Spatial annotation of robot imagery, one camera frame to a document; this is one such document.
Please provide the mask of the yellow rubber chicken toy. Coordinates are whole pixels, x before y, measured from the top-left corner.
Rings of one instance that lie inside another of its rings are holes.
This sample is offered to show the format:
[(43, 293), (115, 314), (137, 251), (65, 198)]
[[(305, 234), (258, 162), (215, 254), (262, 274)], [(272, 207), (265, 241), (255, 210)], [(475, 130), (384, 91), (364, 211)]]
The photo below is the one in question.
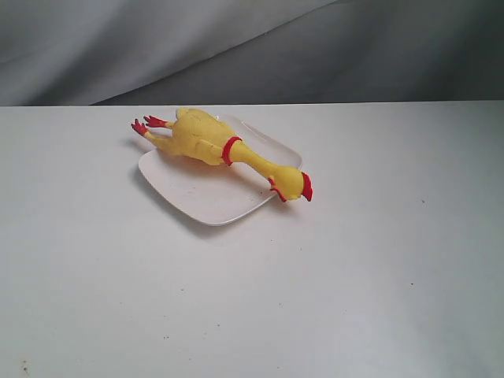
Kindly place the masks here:
[(282, 202), (313, 198), (312, 180), (300, 169), (273, 163), (252, 150), (226, 122), (196, 108), (180, 107), (174, 121), (145, 116), (132, 129), (159, 150), (211, 166), (235, 162), (250, 166), (270, 184)]

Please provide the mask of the white square plate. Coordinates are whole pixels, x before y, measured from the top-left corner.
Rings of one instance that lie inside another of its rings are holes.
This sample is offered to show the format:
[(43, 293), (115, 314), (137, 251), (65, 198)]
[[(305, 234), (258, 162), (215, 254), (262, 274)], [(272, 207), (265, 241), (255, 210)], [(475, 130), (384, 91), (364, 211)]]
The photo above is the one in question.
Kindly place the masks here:
[[(302, 170), (301, 156), (289, 147), (236, 117), (209, 114), (226, 122), (265, 159)], [(171, 206), (201, 224), (230, 224), (272, 198), (280, 200), (276, 192), (270, 190), (269, 182), (244, 163), (211, 166), (190, 157), (167, 154), (152, 146), (153, 149), (139, 159), (138, 168), (143, 179)]]

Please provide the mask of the grey backdrop cloth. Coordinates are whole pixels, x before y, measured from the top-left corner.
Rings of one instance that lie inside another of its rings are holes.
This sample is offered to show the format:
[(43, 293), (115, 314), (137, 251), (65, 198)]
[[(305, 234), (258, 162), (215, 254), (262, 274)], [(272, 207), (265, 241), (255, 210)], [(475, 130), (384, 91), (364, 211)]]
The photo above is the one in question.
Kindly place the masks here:
[(490, 100), (500, 1), (4, 1), (4, 106)]

